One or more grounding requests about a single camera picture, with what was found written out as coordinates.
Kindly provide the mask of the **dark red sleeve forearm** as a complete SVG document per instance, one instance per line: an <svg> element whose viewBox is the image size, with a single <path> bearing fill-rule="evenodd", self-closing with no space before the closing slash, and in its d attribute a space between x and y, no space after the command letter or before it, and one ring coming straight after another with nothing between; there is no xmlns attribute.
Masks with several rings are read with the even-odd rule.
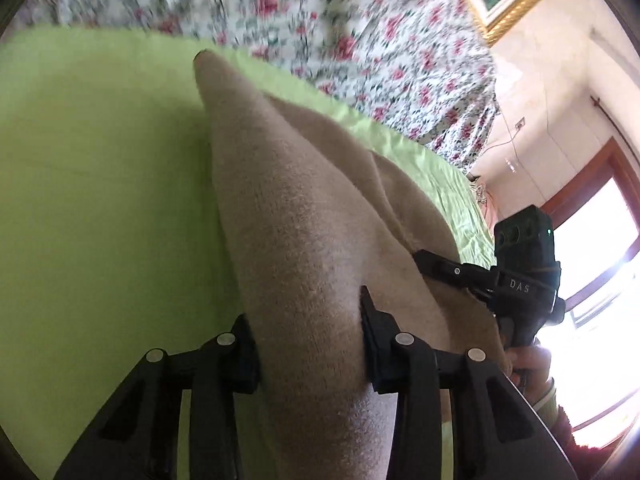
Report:
<svg viewBox="0 0 640 480"><path fill-rule="evenodd" d="M556 388L552 379L548 379L539 387L527 386L525 396L559 443L577 478L592 479L614 453L620 441L614 441L605 448L578 445L570 420L556 400Z"/></svg>

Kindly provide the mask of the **person's right hand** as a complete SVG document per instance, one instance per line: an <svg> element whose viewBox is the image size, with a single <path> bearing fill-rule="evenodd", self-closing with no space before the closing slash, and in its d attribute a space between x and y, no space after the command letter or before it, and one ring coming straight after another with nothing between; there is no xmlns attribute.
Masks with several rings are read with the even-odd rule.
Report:
<svg viewBox="0 0 640 480"><path fill-rule="evenodd" d="M527 401L534 405L551 389L551 353L539 344L506 350L511 361L510 381L516 385Z"/></svg>

